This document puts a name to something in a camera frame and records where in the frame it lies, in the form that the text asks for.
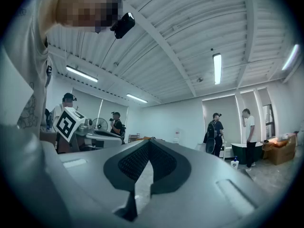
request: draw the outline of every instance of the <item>bottle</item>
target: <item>bottle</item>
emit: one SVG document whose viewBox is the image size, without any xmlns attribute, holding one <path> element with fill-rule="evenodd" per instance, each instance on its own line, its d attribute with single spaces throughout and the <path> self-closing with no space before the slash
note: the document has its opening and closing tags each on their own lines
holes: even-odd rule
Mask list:
<svg viewBox="0 0 304 228">
<path fill-rule="evenodd" d="M 238 169 L 237 156 L 234 157 L 234 160 L 231 162 L 231 166 L 236 170 Z"/>
</svg>

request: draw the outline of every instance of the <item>ceiling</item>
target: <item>ceiling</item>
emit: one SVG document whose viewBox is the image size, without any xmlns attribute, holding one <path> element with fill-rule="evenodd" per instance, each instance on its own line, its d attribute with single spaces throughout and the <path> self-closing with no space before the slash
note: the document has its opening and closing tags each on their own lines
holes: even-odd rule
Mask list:
<svg viewBox="0 0 304 228">
<path fill-rule="evenodd" d="M 295 36 L 271 0 L 124 0 L 123 9 L 136 25 L 120 40 L 110 31 L 57 26 L 49 32 L 58 77 L 123 105 L 150 106 L 286 78 L 296 67 L 281 71 Z M 214 85 L 216 53 L 220 85 Z"/>
</svg>

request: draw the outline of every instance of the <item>black cap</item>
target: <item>black cap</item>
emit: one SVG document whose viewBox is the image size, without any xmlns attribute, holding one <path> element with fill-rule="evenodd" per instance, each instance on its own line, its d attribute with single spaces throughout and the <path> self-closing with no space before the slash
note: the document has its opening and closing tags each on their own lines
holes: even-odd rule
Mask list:
<svg viewBox="0 0 304 228">
<path fill-rule="evenodd" d="M 62 102 L 64 102 L 66 99 L 74 99 L 74 96 L 71 93 L 66 93 L 63 98 L 62 98 Z"/>
<path fill-rule="evenodd" d="M 220 115 L 218 113 L 214 113 L 213 118 L 215 118 L 215 116 L 220 116 Z"/>
<path fill-rule="evenodd" d="M 120 113 L 119 112 L 114 112 L 113 115 L 119 115 L 120 116 Z"/>
</svg>

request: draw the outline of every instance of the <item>person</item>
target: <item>person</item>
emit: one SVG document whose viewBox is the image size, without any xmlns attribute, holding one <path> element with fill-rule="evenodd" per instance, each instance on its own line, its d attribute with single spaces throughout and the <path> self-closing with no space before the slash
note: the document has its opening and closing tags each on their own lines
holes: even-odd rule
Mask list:
<svg viewBox="0 0 304 228">
<path fill-rule="evenodd" d="M 120 114 L 119 112 L 114 112 L 113 113 L 113 120 L 114 120 L 114 123 L 112 122 L 111 123 L 111 133 L 114 133 L 114 134 L 117 134 L 119 136 L 121 136 L 121 131 L 123 129 L 123 124 L 122 122 L 120 121 Z"/>
<path fill-rule="evenodd" d="M 212 124 L 214 126 L 214 130 L 217 133 L 217 135 L 214 137 L 215 146 L 214 146 L 214 151 L 212 152 L 212 154 L 219 157 L 219 153 L 220 153 L 220 150 L 221 150 L 222 145 L 223 145 L 222 136 L 224 134 L 223 133 L 224 127 L 223 127 L 222 123 L 219 121 L 219 114 L 218 113 L 213 114 Z"/>
<path fill-rule="evenodd" d="M 118 21 L 118 8 L 118 0 L 25 0 L 2 38 L 6 54 L 34 91 L 21 114 L 20 128 L 40 140 L 52 143 L 56 138 L 40 131 L 45 114 L 48 31 L 62 25 L 98 33 Z"/>
<path fill-rule="evenodd" d="M 66 93 L 62 98 L 62 103 L 55 106 L 54 110 L 51 113 L 51 122 L 53 129 L 57 132 L 56 125 L 58 123 L 59 117 L 61 116 L 64 107 L 73 107 L 74 96 L 71 93 Z"/>
<path fill-rule="evenodd" d="M 246 171 L 251 171 L 251 167 L 254 167 L 254 151 L 257 143 L 257 137 L 255 133 L 255 118 L 250 115 L 249 109 L 244 109 L 242 113 L 243 126 L 246 128 L 246 139 L 247 139 L 247 148 L 246 148 L 246 162 L 247 168 Z"/>
</svg>

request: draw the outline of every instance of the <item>black pants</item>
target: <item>black pants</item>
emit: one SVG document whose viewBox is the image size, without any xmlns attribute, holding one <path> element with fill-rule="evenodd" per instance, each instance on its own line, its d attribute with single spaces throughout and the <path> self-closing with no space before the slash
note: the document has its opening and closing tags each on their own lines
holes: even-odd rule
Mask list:
<svg viewBox="0 0 304 228">
<path fill-rule="evenodd" d="M 221 137 L 216 137 L 214 140 L 215 140 L 215 146 L 214 146 L 214 151 L 212 152 L 212 154 L 219 157 L 219 153 L 222 148 L 223 141 L 222 141 Z"/>
<path fill-rule="evenodd" d="M 247 142 L 246 148 L 246 163 L 247 167 L 250 168 L 252 163 L 254 162 L 254 152 L 255 152 L 256 142 Z"/>
</svg>

